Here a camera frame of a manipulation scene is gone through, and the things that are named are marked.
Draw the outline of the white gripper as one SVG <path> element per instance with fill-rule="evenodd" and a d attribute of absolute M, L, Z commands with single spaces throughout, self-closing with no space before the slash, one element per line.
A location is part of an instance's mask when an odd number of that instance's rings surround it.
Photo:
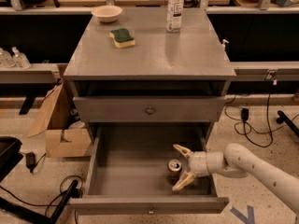
<path fill-rule="evenodd" d="M 179 191 L 190 185 L 196 177 L 208 176 L 209 172 L 206 164 L 206 153 L 193 152 L 179 144 L 174 144 L 173 148 L 178 151 L 186 160 L 189 160 L 190 171 L 184 171 L 178 182 L 173 186 L 173 191 Z"/>

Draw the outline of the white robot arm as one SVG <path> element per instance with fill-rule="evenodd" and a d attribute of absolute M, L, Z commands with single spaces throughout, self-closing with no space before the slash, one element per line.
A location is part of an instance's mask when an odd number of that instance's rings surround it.
<path fill-rule="evenodd" d="M 296 215 L 299 214 L 299 179 L 258 158 L 247 148 L 232 143 L 223 152 L 192 152 L 178 144 L 174 144 L 174 149 L 187 160 L 188 169 L 180 176 L 173 191 L 185 188 L 196 178 L 212 174 L 230 178 L 253 175 Z"/>

